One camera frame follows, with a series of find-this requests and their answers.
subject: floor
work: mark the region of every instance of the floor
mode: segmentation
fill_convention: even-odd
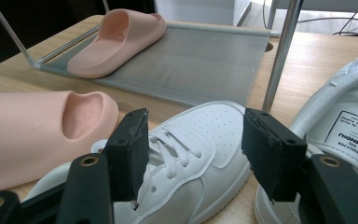
[[[246,16],[242,26],[264,28],[263,22],[263,2],[264,0],[252,0],[252,7]],[[265,5],[265,22],[269,19],[270,1]],[[321,11],[301,11],[299,23],[296,26],[297,32],[326,34],[326,35],[357,35],[358,36],[358,13],[350,21],[354,13],[343,12],[321,12]],[[281,31],[286,16],[285,9],[278,9],[275,15],[272,30]]]

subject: slipper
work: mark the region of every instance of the slipper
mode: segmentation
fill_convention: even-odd
[[[162,38],[166,29],[167,24],[159,14],[114,9],[103,17],[91,44],[68,62],[67,70],[78,77],[107,76]]]
[[[117,103],[98,91],[0,92],[0,189],[90,153],[117,117]]]

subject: shoe label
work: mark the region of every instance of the shoe label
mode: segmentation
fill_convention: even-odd
[[[358,115],[339,112],[324,142],[358,160]]]

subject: tabletop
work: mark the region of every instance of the tabletop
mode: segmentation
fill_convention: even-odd
[[[95,26],[101,18],[101,16],[88,18],[30,48],[29,51],[34,57],[40,58]],[[247,107],[256,109],[262,107],[279,39],[271,38],[269,43],[272,50],[265,52],[262,58]],[[343,65],[357,57],[358,37],[295,33],[270,111],[271,115],[285,126],[289,126],[298,110],[312,94]],[[119,119],[132,110],[147,108],[149,129],[188,109],[184,105],[36,70],[21,54],[0,63],[1,91],[75,91],[78,93],[103,91],[117,102]],[[18,193],[20,199],[23,199],[34,184],[35,181],[10,190]],[[253,209],[257,186],[257,180],[251,175],[231,203],[206,223],[256,223]]]

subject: wooden surface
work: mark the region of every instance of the wooden surface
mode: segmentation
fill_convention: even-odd
[[[89,18],[30,49],[37,59],[66,43],[99,22],[101,17]],[[269,82],[278,39],[270,39],[273,50],[266,52],[260,65],[248,107],[260,109]],[[271,114],[284,125],[290,125],[297,111],[327,79],[346,63],[358,57],[358,37],[296,33],[283,69]],[[0,64],[0,91],[103,91],[117,101],[120,116],[138,108],[150,111],[149,128],[153,128],[186,110],[185,106],[165,102],[128,91],[63,77],[35,70],[17,55]],[[21,199],[35,182],[12,188]],[[253,205],[257,181],[253,175],[234,200],[207,223],[255,223]]]

